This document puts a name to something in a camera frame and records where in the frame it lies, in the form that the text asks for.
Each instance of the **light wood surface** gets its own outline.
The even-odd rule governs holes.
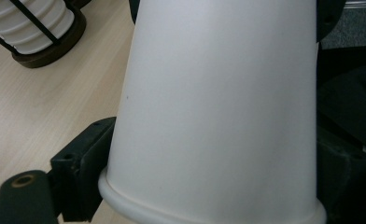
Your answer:
[[[87,29],[59,61],[29,69],[0,46],[0,185],[49,159],[88,125],[117,115],[134,30],[128,0],[93,0]],[[92,223],[133,224],[102,203]]]

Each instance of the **white ribbed object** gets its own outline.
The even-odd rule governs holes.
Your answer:
[[[316,8],[142,1],[105,200],[139,223],[325,223]]]
[[[21,0],[55,37],[64,35],[74,20],[64,0]],[[10,1],[0,0],[0,36],[21,54],[32,54],[52,44]]]

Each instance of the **ribbed white cylinder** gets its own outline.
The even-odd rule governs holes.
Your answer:
[[[64,35],[74,20],[64,0],[21,0],[21,2],[57,37]],[[0,1],[0,36],[21,54],[32,54],[52,42],[10,1]]]
[[[105,200],[139,223],[325,223],[316,1],[142,1]]]

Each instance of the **wooden table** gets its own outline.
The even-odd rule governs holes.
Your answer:
[[[134,30],[128,1],[92,1],[82,12],[84,36],[53,64],[25,68],[0,46],[0,186],[49,171],[49,159],[88,125],[117,115]],[[102,203],[92,223],[133,222]]]

